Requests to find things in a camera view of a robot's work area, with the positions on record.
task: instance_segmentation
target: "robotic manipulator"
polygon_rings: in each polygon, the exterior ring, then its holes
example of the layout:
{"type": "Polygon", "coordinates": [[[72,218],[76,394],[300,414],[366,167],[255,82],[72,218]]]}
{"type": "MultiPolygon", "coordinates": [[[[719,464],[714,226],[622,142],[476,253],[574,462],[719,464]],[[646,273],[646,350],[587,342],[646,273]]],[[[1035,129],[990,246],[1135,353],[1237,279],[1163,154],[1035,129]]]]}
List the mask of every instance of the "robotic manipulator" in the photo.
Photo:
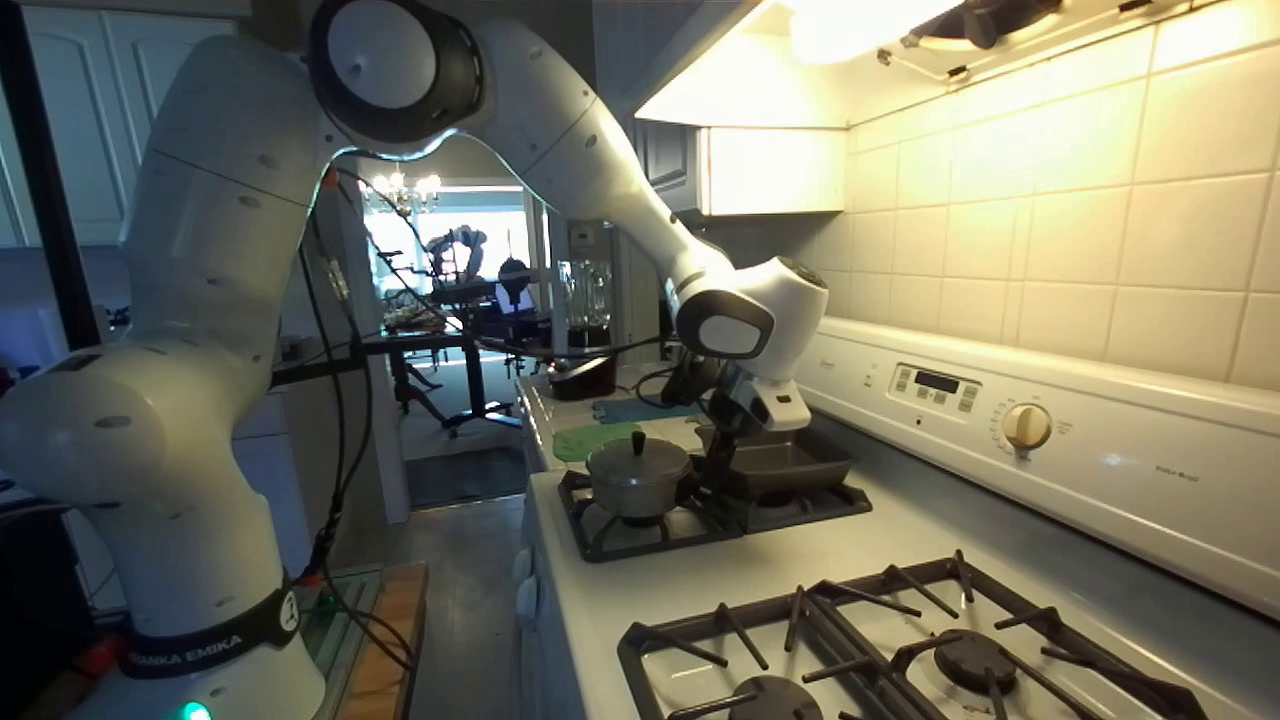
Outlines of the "robotic manipulator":
{"type": "Polygon", "coordinates": [[[126,227],[130,327],[0,403],[0,464],[78,509],[126,598],[125,664],[78,715],[313,715],[270,509],[232,434],[270,381],[275,318],[328,166],[422,158],[453,131],[571,221],[622,227],[663,273],[675,337],[728,361],[719,395],[806,428],[787,381],[829,294],[781,260],[732,270],[672,221],[596,93],[541,36],[407,0],[328,0],[305,60],[204,40],[177,77],[126,227]]]}

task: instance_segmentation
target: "oven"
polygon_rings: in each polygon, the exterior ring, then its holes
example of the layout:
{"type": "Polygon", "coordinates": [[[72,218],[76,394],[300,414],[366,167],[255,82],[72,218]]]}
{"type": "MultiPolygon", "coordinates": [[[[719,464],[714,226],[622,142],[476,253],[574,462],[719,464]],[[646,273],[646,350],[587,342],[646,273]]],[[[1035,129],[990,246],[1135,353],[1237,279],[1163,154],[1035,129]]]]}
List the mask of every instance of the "oven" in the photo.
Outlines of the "oven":
{"type": "Polygon", "coordinates": [[[1275,395],[830,321],[801,381],[861,513],[599,561],[532,478],[566,715],[1280,712],[1275,395]]]}

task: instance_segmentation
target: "kitchen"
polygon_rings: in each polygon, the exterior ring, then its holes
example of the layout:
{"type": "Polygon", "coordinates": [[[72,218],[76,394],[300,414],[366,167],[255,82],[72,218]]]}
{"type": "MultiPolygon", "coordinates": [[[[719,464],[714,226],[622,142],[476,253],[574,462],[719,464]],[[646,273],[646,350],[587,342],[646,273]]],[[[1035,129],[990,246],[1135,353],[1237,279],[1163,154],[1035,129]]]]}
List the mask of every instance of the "kitchen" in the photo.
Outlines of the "kitchen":
{"type": "MultiPolygon", "coordinates": [[[[1187,395],[1228,384],[1249,416],[1275,416],[1280,108],[1265,93],[1275,69],[1275,8],[1212,5],[1000,82],[974,77],[964,93],[869,77],[881,93],[847,93],[861,117],[830,125],[829,108],[811,108],[818,129],[850,125],[838,211],[707,218],[696,227],[739,260],[790,253],[822,273],[835,325],[801,376],[811,403],[835,416],[850,394],[818,389],[830,365],[818,353],[857,337],[838,321],[933,332],[936,350],[1030,350],[1104,365],[1120,381],[1159,371],[1187,395]]],[[[803,105],[771,93],[757,93],[767,108],[742,101],[739,114],[732,97],[696,125],[746,125],[750,114],[781,114],[765,125],[811,125],[803,105]]]]}

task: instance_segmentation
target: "floor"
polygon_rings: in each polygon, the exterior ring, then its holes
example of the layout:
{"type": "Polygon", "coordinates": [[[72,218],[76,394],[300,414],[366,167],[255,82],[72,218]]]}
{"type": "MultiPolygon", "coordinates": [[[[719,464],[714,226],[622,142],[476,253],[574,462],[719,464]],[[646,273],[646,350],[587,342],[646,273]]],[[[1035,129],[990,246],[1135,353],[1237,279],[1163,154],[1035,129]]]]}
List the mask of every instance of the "floor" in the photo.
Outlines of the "floor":
{"type": "MultiPolygon", "coordinates": [[[[440,389],[440,414],[464,408],[461,368],[419,365],[440,389]]],[[[491,400],[512,400],[515,384],[505,361],[482,365],[491,400]]],[[[518,445],[509,423],[461,423],[454,436],[422,408],[412,408],[400,428],[404,462],[518,445]]],[[[428,563],[428,620],[419,670],[412,683],[412,720],[515,720],[515,618],[512,561],[518,549],[522,498],[497,498],[447,509],[412,513],[388,535],[366,535],[343,549],[343,563],[428,563]]]]}

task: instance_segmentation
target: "stove burner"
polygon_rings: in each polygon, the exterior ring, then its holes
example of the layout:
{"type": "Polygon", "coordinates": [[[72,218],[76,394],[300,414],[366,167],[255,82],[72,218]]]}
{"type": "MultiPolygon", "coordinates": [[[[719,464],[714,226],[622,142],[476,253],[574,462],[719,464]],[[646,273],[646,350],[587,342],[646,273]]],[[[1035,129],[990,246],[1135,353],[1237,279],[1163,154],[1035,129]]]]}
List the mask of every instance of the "stove burner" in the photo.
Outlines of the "stove burner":
{"type": "Polygon", "coordinates": [[[966,693],[1006,698],[1017,689],[1012,658],[980,631],[964,631],[964,627],[941,631],[933,659],[952,683],[966,693]]]}
{"type": "Polygon", "coordinates": [[[746,703],[735,703],[728,720],[822,720],[806,689],[782,682],[782,677],[750,677],[732,698],[750,698],[746,703]]]}

